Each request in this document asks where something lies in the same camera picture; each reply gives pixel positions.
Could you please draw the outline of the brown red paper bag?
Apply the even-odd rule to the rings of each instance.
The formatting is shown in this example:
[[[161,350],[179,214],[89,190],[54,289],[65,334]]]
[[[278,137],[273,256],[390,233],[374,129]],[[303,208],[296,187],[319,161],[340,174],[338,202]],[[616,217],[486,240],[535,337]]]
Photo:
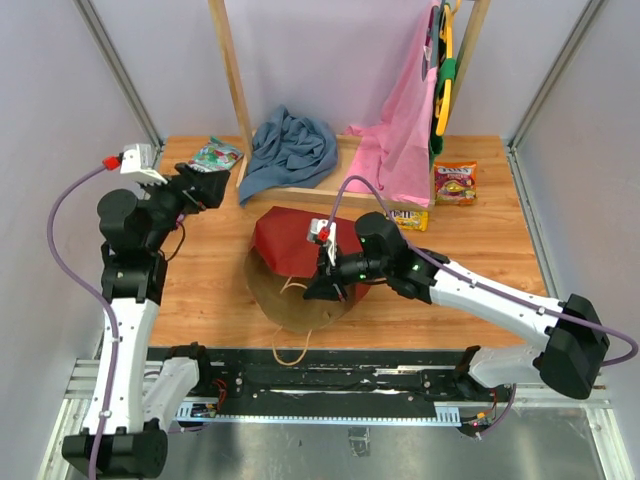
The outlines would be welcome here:
[[[280,331],[306,337],[346,315],[370,290],[368,285],[351,285],[344,302],[303,298],[318,256],[318,246],[307,241],[307,233],[319,216],[270,208],[255,222],[243,265],[247,287],[265,317]]]

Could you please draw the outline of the orange Fox's fruits bag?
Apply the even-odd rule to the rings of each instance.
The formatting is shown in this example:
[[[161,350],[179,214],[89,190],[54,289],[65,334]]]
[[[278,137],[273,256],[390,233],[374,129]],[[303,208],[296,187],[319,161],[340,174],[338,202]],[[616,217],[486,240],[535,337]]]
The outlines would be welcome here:
[[[477,163],[437,162],[434,184],[437,204],[471,205],[477,199]]]

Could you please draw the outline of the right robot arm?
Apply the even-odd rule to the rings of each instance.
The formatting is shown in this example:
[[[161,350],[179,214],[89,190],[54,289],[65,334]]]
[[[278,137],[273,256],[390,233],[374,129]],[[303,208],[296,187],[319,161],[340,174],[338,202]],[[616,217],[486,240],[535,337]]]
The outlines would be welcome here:
[[[588,299],[577,294],[566,300],[542,297],[491,281],[411,245],[379,212],[361,216],[354,231],[361,250],[343,254],[336,223],[311,220],[307,238],[319,250],[304,299],[345,301],[348,287],[380,281],[404,298],[470,313],[523,339],[516,347],[467,348],[452,377],[463,399],[477,399],[501,385],[536,381],[572,399],[590,396],[610,341]]]

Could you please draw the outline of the yellow M&M's packet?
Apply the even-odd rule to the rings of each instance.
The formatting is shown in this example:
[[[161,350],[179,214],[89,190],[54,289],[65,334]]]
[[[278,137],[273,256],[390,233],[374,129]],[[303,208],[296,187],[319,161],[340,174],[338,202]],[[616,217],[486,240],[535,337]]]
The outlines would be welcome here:
[[[429,224],[427,211],[391,210],[388,218],[406,231],[425,232]]]

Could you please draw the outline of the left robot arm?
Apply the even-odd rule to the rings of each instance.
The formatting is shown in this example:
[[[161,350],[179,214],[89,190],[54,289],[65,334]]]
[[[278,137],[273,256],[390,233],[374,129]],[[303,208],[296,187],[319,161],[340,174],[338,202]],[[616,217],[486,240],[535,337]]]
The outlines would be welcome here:
[[[184,399],[206,394],[214,371],[205,346],[170,348],[159,376],[144,386],[149,340],[162,301],[169,260],[163,253],[180,219],[220,207],[230,173],[199,172],[185,163],[175,174],[127,167],[122,155],[84,175],[132,174],[144,190],[113,190],[97,205],[103,272],[93,288],[67,265],[62,270],[97,298],[104,312],[102,351],[89,411],[79,433],[64,438],[63,458],[90,479],[155,479],[166,463],[169,428]]]

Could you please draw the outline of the green Fox's candy bag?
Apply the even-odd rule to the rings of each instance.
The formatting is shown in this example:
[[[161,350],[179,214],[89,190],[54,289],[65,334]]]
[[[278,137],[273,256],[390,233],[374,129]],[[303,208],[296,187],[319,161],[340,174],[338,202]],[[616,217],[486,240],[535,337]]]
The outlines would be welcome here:
[[[197,154],[187,163],[188,167],[201,173],[231,170],[244,153],[233,145],[211,136]]]

